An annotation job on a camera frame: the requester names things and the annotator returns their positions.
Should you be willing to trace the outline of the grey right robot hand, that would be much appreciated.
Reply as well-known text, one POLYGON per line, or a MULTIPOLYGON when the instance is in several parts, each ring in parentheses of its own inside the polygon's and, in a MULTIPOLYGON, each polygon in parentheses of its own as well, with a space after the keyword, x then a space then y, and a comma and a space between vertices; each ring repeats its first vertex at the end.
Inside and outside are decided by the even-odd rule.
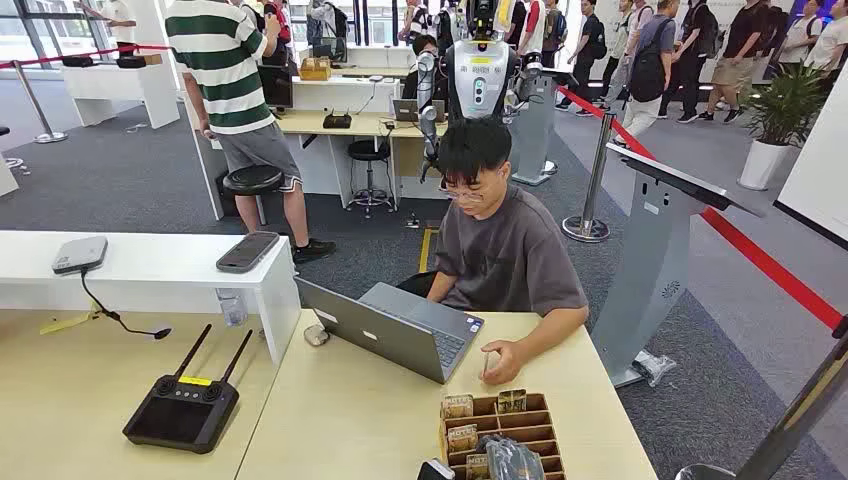
POLYGON ((541 456, 517 440, 499 434, 485 435, 478 440, 475 452, 486 457, 486 479, 544 478, 541 456))

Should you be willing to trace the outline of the person's left hand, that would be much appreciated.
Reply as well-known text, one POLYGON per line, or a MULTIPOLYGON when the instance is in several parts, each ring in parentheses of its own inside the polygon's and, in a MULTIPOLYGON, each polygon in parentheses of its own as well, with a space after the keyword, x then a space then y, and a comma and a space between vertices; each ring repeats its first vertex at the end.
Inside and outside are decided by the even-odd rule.
POLYGON ((496 353, 499 359, 493 366, 484 362, 480 380, 488 385, 502 385, 513 381, 524 365, 531 359, 530 350, 523 340, 496 340, 484 345, 481 351, 486 355, 496 353))

